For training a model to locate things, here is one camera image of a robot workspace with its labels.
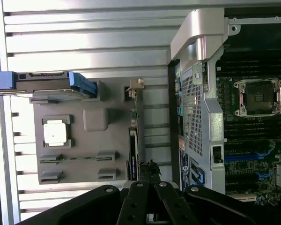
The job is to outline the hard disk in blue caddy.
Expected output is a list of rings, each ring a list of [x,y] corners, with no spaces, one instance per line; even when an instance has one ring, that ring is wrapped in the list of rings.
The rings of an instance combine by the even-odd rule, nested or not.
[[[97,82],[80,73],[0,72],[0,95],[28,95],[33,100],[72,100],[96,98]]]

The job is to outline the open grey PC case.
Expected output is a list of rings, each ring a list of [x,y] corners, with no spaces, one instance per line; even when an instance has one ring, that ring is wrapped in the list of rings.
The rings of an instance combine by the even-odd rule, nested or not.
[[[223,111],[216,62],[224,53],[281,50],[281,6],[191,11],[170,44],[168,65],[171,151],[179,182],[226,194]],[[205,172],[198,181],[197,168]]]

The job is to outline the silver CPU chip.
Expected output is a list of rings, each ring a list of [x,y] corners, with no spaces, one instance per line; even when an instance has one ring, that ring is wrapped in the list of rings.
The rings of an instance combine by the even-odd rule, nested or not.
[[[47,146],[63,146],[67,142],[67,126],[62,120],[48,120],[43,127]]]

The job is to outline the green motherboard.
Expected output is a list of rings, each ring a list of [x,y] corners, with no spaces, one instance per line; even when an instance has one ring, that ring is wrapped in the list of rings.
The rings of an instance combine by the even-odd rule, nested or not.
[[[238,89],[244,79],[281,80],[281,50],[226,52],[216,62],[217,100],[223,111],[224,156],[265,153],[262,160],[224,162],[227,195],[255,194],[259,206],[281,205],[281,187],[276,185],[276,167],[281,164],[281,114],[270,117],[242,118],[238,109]],[[273,175],[259,181],[256,172]]]

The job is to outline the CPU socket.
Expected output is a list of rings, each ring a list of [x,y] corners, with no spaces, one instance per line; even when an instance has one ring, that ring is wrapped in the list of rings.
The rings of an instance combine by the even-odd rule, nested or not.
[[[238,89],[238,109],[242,118],[270,117],[281,114],[281,80],[244,79],[233,84]]]

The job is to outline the white PCI expansion slot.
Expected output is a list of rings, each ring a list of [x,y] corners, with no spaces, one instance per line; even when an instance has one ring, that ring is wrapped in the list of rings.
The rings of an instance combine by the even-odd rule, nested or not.
[[[257,200],[257,196],[255,194],[233,194],[229,195],[229,197],[241,202],[255,202]]]

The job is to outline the blue slot latch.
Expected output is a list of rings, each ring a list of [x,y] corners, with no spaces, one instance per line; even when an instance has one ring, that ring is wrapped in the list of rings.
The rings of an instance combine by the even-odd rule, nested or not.
[[[205,184],[205,172],[201,168],[197,168],[198,181],[200,184]]]

